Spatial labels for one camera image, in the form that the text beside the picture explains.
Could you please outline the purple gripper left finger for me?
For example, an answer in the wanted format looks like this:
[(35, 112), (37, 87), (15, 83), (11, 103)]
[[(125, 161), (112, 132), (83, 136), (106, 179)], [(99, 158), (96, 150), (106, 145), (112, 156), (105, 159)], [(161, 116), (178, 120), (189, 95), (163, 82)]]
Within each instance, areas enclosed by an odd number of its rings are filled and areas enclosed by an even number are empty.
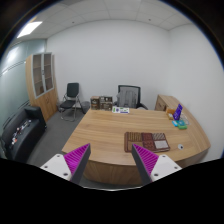
[(54, 155), (50, 160), (41, 166), (41, 169), (74, 184), (79, 184), (90, 154), (90, 144), (86, 144), (72, 150), (66, 155)]

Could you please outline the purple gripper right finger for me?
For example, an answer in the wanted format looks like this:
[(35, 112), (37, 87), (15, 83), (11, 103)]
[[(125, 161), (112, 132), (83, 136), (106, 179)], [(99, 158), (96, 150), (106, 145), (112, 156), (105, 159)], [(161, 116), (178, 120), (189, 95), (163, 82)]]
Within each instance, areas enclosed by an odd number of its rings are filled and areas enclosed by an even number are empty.
[(157, 155), (136, 144), (132, 145), (132, 156), (143, 185), (155, 182), (181, 170), (181, 167), (167, 155)]

